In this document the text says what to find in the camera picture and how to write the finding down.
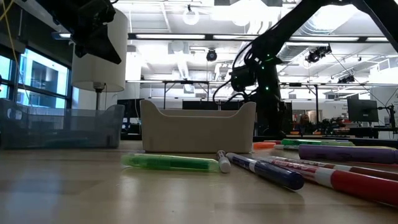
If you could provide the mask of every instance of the beige plastic bin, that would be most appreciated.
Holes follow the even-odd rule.
[[[239,111],[159,110],[141,101],[142,142],[147,152],[251,152],[256,103]]]

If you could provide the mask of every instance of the yellow cable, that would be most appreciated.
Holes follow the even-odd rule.
[[[14,2],[14,0],[11,0],[11,3],[10,3],[10,5],[8,5],[7,9],[6,9],[6,5],[4,5],[4,2],[3,2],[2,8],[4,9],[4,14],[0,17],[0,21],[1,21],[1,19],[3,19],[3,17],[6,18],[8,37],[9,37],[10,43],[11,43],[12,54],[14,55],[14,60],[15,60],[15,64],[16,64],[16,67],[17,67],[17,71],[18,71],[19,75],[22,75],[21,72],[19,71],[18,58],[17,58],[17,54],[15,53],[14,41],[12,41],[10,24],[8,23],[8,17],[7,17],[7,11],[9,10],[9,8],[13,4],[13,2]],[[24,89],[25,89],[25,93],[26,93],[28,104],[30,104],[32,106],[32,103],[30,102],[29,94],[27,93],[27,90],[26,90],[26,87],[25,87],[25,82],[24,82],[24,78],[23,77],[22,77],[22,85],[24,86]]]
[[[2,19],[7,15],[7,12],[10,10],[13,3],[14,3],[14,0],[11,0],[10,4],[8,5],[8,7],[6,9],[6,6],[4,5],[5,2],[4,1],[2,2],[4,13],[0,16],[0,21],[2,21]]]

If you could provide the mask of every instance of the blue marker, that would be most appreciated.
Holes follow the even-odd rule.
[[[265,161],[257,161],[235,153],[227,153],[226,157],[233,164],[241,166],[253,173],[273,181],[288,189],[298,190],[304,186],[304,178],[298,172],[294,172],[283,167],[272,165]]]

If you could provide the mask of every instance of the workbench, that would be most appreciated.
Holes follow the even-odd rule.
[[[0,223],[396,223],[396,208],[306,182],[272,184],[233,165],[230,174],[125,168],[119,149],[0,151]],[[296,152],[265,150],[298,158]],[[215,158],[215,155],[193,155]],[[398,171],[398,167],[370,166]]]

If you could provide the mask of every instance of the robotic arm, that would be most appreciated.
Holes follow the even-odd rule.
[[[108,38],[108,26],[116,13],[109,0],[36,0],[71,33],[75,54],[92,54],[119,64],[121,58]]]
[[[282,61],[276,55],[293,33],[319,8],[330,4],[338,6],[352,4],[369,14],[398,51],[398,29],[394,24],[394,21],[397,21],[398,4],[394,0],[383,0],[383,4],[380,4],[380,0],[302,0],[276,25],[253,40],[238,54],[235,62],[244,53],[245,65],[233,67],[231,72],[231,86],[237,92],[244,93],[247,86],[258,82],[256,94],[250,96],[249,100],[257,103],[257,111],[264,113],[268,120],[269,128],[265,132],[266,136],[276,139],[285,136],[281,131],[285,105],[280,98],[279,78],[276,70],[276,65]]]

